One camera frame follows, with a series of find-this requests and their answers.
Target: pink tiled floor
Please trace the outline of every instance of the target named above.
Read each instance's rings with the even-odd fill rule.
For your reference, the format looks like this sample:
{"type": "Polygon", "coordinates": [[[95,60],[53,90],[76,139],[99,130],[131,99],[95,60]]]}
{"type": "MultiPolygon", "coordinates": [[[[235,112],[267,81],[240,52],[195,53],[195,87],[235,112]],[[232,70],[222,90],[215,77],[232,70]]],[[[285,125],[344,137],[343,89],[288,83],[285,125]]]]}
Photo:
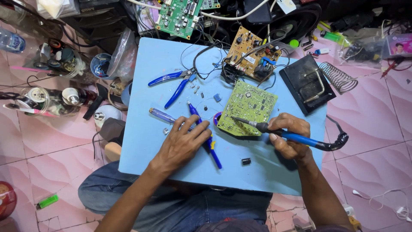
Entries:
{"type": "MultiPolygon", "coordinates": [[[[2,26],[14,30],[6,24],[2,26]]],[[[318,38],[319,42],[310,51],[328,47],[331,52],[318,61],[333,62],[335,45],[318,38]]],[[[96,53],[93,49],[81,50],[96,53]]],[[[301,58],[303,54],[299,48],[292,57],[301,58]]],[[[12,65],[22,65],[22,59],[0,51],[1,85],[24,85],[27,76],[34,74],[10,70],[12,65]]],[[[375,196],[412,183],[412,83],[406,81],[412,79],[412,71],[390,71],[386,79],[380,79],[381,72],[376,69],[339,68],[359,77],[359,85],[328,103],[328,115],[340,123],[350,139],[341,150],[324,152],[322,173],[341,203],[353,206],[363,231],[412,231],[412,224],[399,220],[392,211],[405,204],[401,192],[372,201],[374,208],[383,203],[381,210],[372,209],[368,200],[352,194],[356,189],[364,196],[375,196]]],[[[57,89],[69,86],[67,81],[57,78],[36,84],[57,89]]],[[[20,88],[0,89],[19,91],[20,88]]],[[[94,231],[102,218],[86,211],[77,197],[80,183],[103,165],[102,150],[97,143],[98,159],[93,160],[91,137],[96,127],[93,121],[82,119],[84,111],[73,118],[33,118],[0,108],[0,180],[16,189],[18,204],[12,217],[20,231],[88,232],[94,231]],[[34,205],[53,193],[60,200],[37,211],[34,205]]],[[[324,140],[334,141],[337,134],[335,125],[327,120],[324,140]]],[[[412,187],[404,191],[411,202],[412,187]]],[[[305,226],[309,220],[301,197],[282,194],[273,195],[267,215],[270,232],[288,231],[295,224],[305,226]]]]}

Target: green circuit board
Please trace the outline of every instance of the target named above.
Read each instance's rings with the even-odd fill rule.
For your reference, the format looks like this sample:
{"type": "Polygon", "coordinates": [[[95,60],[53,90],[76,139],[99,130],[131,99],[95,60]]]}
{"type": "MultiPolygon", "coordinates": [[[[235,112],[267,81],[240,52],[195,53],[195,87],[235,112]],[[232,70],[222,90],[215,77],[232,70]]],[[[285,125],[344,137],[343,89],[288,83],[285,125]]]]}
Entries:
{"type": "Polygon", "coordinates": [[[201,5],[201,10],[206,9],[217,9],[220,8],[220,3],[218,0],[203,0],[203,4],[201,5]]]}
{"type": "Polygon", "coordinates": [[[156,21],[156,29],[190,39],[203,0],[166,0],[156,21]]]}
{"type": "Polygon", "coordinates": [[[267,122],[278,96],[238,80],[220,117],[218,128],[235,136],[261,136],[256,128],[231,116],[267,122]]]}

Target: water bottle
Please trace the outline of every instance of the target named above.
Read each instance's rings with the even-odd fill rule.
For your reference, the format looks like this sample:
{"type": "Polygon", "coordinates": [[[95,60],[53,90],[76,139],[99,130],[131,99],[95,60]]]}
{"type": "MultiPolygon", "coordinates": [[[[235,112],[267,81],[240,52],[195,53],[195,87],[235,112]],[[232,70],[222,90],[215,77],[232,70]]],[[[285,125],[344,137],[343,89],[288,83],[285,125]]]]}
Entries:
{"type": "Polygon", "coordinates": [[[21,53],[26,47],[26,41],[9,30],[0,27],[0,49],[12,53],[21,53]]]}

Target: light blue table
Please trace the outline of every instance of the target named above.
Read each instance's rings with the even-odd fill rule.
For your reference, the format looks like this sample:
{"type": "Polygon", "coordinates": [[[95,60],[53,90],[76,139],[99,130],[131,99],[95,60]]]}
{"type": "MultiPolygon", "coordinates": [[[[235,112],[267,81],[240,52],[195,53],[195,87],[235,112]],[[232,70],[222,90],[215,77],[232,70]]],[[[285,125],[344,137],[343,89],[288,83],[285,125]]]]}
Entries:
{"type": "MultiPolygon", "coordinates": [[[[147,83],[157,77],[175,72],[175,69],[184,69],[180,64],[180,54],[188,46],[190,44],[151,38],[140,40],[120,156],[120,172],[140,175],[166,138],[163,129],[170,130],[172,127],[153,117],[149,113],[150,107],[160,109],[175,118],[181,115],[190,115],[187,107],[188,100],[197,107],[204,119],[209,119],[218,111],[223,111],[233,88],[223,81],[220,70],[212,72],[206,80],[196,78],[194,84],[200,86],[196,94],[194,94],[195,88],[190,88],[193,85],[188,83],[180,97],[167,110],[164,109],[164,105],[176,90],[180,80],[171,80],[152,87],[147,86],[147,83]],[[212,98],[217,93],[222,98],[221,104],[212,98]],[[204,105],[208,107],[207,111],[204,111],[204,105]]],[[[203,48],[205,46],[193,45],[187,49],[183,54],[183,64],[191,68],[193,58],[203,48]]],[[[208,73],[213,70],[212,63],[218,63],[221,60],[221,54],[226,57],[223,50],[213,48],[200,55],[196,63],[199,72],[208,73]]],[[[286,58],[281,57],[278,61],[278,64],[286,63],[286,58]]],[[[278,116],[281,112],[304,118],[311,124],[311,138],[323,141],[326,105],[305,117],[278,74],[280,69],[276,69],[277,80],[274,87],[267,90],[279,97],[271,118],[278,116]]],[[[257,85],[256,81],[249,78],[245,78],[245,81],[257,85]]],[[[271,86],[272,83],[273,76],[269,81],[265,81],[260,88],[271,86]]],[[[297,170],[293,168],[294,163],[292,161],[285,162],[279,158],[279,155],[275,154],[267,134],[257,137],[256,140],[240,140],[220,131],[213,125],[212,119],[209,121],[211,122],[210,129],[213,132],[213,140],[216,141],[215,151],[223,169],[217,169],[211,156],[201,147],[196,157],[187,166],[171,176],[171,179],[282,194],[302,194],[297,170]],[[241,159],[244,158],[251,158],[252,163],[242,166],[241,159]]],[[[316,164],[320,168],[322,151],[314,148],[312,151],[316,164]]]]}

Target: soldering iron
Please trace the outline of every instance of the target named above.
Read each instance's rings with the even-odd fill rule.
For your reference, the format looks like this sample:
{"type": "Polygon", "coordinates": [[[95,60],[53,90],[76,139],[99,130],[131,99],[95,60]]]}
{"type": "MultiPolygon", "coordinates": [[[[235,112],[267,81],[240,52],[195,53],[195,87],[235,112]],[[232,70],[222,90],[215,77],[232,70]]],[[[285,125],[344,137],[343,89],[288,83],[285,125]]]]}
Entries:
{"type": "Polygon", "coordinates": [[[252,121],[248,121],[248,120],[243,119],[243,118],[238,118],[238,117],[233,117],[232,116],[232,118],[234,120],[242,122],[242,123],[246,123],[248,125],[251,125],[252,127],[255,127],[256,129],[258,129],[262,133],[273,133],[273,134],[279,135],[280,137],[283,137],[285,139],[292,140],[292,141],[295,141],[295,142],[299,142],[299,143],[302,143],[304,145],[314,147],[314,148],[317,148],[319,150],[326,151],[326,152],[341,149],[346,144],[346,142],[348,141],[349,135],[346,134],[346,132],[344,132],[342,130],[342,128],[340,127],[340,125],[337,121],[331,119],[329,116],[326,116],[326,117],[329,120],[331,120],[333,123],[335,123],[336,126],[339,129],[339,136],[338,136],[337,140],[334,143],[325,143],[325,142],[321,142],[321,141],[316,141],[316,140],[313,140],[311,138],[307,138],[305,136],[298,135],[296,133],[286,131],[284,129],[269,130],[267,128],[269,126],[268,123],[252,122],[252,121]]]}

